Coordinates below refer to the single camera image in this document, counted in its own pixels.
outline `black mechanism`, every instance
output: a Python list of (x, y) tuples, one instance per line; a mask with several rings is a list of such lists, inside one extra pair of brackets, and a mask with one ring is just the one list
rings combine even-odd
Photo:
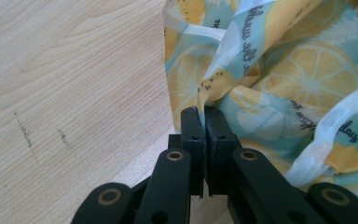
[(78, 208), (73, 224), (188, 223), (190, 195), (227, 195), (234, 223), (358, 223), (358, 197), (321, 183), (308, 193), (292, 187), (259, 151), (242, 148), (223, 113), (182, 111), (182, 134), (170, 134), (153, 174), (130, 189), (109, 183)]

